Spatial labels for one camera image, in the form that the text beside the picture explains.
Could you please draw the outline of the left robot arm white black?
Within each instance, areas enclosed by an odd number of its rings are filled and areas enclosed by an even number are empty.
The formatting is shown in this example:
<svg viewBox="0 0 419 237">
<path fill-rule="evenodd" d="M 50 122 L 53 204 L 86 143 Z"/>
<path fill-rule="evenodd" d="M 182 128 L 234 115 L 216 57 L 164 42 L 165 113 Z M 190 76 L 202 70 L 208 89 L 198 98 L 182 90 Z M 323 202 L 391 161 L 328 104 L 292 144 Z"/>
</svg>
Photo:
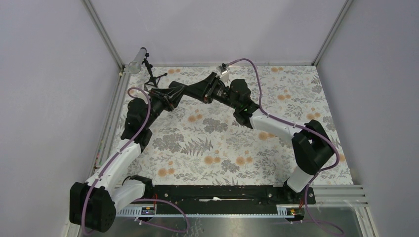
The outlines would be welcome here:
<svg viewBox="0 0 419 237">
<path fill-rule="evenodd" d="M 84 235 L 109 230 L 116 214 L 138 199 L 147 203 L 153 198 L 151 181 L 129 178 L 117 187 L 125 169 L 145 150 L 152 132 L 149 127 L 163 111 L 173 111 L 179 104 L 184 88 L 151 89 L 143 98 L 128 104 L 125 128 L 117 151 L 85 182 L 70 188 L 69 220 L 80 225 Z"/>
</svg>

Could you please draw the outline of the black remote control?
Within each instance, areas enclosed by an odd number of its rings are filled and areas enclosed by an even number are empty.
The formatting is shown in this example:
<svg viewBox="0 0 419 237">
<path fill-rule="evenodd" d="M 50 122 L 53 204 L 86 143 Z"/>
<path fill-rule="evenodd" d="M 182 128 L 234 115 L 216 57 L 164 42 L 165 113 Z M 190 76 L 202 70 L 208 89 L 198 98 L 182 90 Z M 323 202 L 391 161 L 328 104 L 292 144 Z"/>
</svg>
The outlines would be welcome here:
<svg viewBox="0 0 419 237">
<path fill-rule="evenodd" d="M 169 88 L 180 88 L 181 93 L 185 96 L 189 96 L 191 98 L 195 98 L 198 99 L 199 98 L 199 94 L 198 91 L 196 90 L 196 87 L 193 85 L 185 85 L 182 84 L 180 82 L 176 82 L 176 81 L 172 81 L 169 86 Z"/>
</svg>

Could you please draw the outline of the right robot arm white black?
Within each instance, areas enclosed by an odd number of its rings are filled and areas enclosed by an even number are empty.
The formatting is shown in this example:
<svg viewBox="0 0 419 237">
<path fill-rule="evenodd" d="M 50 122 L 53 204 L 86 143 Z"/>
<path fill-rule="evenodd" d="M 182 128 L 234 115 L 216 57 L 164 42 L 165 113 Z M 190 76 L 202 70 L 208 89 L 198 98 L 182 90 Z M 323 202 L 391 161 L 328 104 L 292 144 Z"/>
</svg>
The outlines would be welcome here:
<svg viewBox="0 0 419 237">
<path fill-rule="evenodd" d="M 183 93 L 206 104 L 215 100 L 229 106 L 234 109 L 233 116 L 240 125 L 271 133 L 291 143 L 297 167 L 285 182 L 283 196 L 287 202 L 296 203 L 303 197 L 302 190 L 335 153 L 318 121 L 299 125 L 268 114 L 251 99 L 251 90 L 244 79 L 225 85 L 216 73 L 211 73 L 204 80 L 185 86 Z"/>
</svg>

